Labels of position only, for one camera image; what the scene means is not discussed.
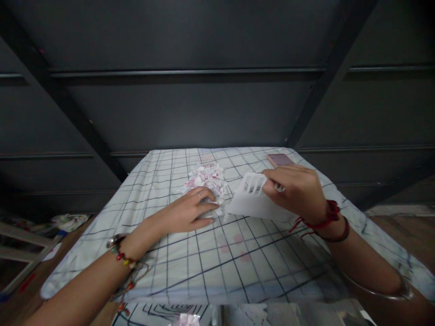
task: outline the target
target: hand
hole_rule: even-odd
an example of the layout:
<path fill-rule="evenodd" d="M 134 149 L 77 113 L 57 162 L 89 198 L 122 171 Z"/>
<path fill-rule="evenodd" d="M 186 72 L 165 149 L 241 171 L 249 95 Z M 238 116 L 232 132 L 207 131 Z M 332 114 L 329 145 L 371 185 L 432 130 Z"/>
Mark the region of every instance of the hand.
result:
<path fill-rule="evenodd" d="M 326 221 L 328 204 L 314 170 L 291 164 L 262 173 L 269 178 L 263 191 L 275 204 L 303 217 L 310 224 Z M 285 190 L 277 191 L 275 182 Z"/>
<path fill-rule="evenodd" d="M 218 204 L 201 203 L 202 199 L 207 197 L 215 201 L 210 189 L 197 187 L 151 216 L 161 226 L 162 236 L 168 233 L 190 232 L 212 224 L 211 218 L 196 220 L 199 215 L 219 207 Z"/>

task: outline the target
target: silver bangle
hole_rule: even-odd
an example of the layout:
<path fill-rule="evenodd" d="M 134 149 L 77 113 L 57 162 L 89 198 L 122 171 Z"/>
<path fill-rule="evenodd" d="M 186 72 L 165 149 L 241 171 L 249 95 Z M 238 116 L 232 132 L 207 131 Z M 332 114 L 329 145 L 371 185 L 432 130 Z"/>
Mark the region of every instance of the silver bangle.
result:
<path fill-rule="evenodd" d="M 401 300 L 412 300 L 415 295 L 411 290 L 411 287 L 409 286 L 409 282 L 402 276 L 402 274 L 399 273 L 399 271 L 397 269 L 394 269 L 397 273 L 397 275 L 399 275 L 400 280 L 401 280 L 401 288 L 398 294 L 382 294 L 376 291 L 372 291 L 369 290 L 368 288 L 365 288 L 364 286 L 356 283 L 354 280 L 352 280 L 345 272 L 343 272 L 343 270 L 339 267 L 340 272 L 343 274 L 343 276 L 349 280 L 350 283 L 352 283 L 353 285 L 355 285 L 356 287 L 364 290 L 365 292 L 371 293 L 375 296 L 378 297 L 383 297 L 389 300 L 396 300 L 396 301 L 401 301 Z"/>
<path fill-rule="evenodd" d="M 106 248 L 110 248 L 111 246 L 120 243 L 128 235 L 129 233 L 118 233 L 114 235 L 107 241 Z"/>

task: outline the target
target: bed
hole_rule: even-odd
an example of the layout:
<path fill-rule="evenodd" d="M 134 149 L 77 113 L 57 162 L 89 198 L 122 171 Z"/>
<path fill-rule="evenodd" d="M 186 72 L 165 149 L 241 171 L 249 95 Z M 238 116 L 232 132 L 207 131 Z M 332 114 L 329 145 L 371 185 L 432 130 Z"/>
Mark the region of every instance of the bed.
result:
<path fill-rule="evenodd" d="M 266 156 L 287 154 L 315 169 L 289 148 L 153 150 L 131 171 L 41 289 L 52 297 L 106 251 L 113 235 L 131 232 L 145 218 L 177 199 L 197 164 L 225 168 L 228 203 L 247 172 L 271 168 Z M 335 185 L 316 170 L 326 198 L 335 200 L 351 226 L 428 299 L 435 299 L 430 271 L 368 219 Z M 171 234 L 146 254 L 149 274 L 128 292 L 126 302 L 160 304 L 234 304 L 262 302 L 332 302 L 351 295 L 338 276 L 327 247 L 302 224 L 291 225 L 249 216 L 223 217 L 204 229 Z"/>

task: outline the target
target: pink smartphone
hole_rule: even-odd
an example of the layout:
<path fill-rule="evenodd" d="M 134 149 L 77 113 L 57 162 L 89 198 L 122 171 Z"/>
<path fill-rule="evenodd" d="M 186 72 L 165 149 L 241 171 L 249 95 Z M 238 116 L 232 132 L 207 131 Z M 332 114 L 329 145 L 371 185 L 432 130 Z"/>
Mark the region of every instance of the pink smartphone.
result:
<path fill-rule="evenodd" d="M 273 165 L 274 168 L 294 164 L 291 159 L 285 154 L 269 154 L 267 155 L 267 159 Z"/>

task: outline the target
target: white plastic tool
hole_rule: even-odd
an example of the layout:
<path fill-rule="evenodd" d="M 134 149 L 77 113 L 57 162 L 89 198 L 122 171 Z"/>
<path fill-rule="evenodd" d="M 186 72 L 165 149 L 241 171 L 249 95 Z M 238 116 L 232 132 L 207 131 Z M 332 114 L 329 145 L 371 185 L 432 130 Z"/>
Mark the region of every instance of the white plastic tool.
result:
<path fill-rule="evenodd" d="M 266 181 L 267 177 L 263 174 L 245 174 L 226 209 L 226 213 L 259 217 L 283 223 L 296 219 L 298 217 L 296 214 L 274 204 L 263 192 Z"/>

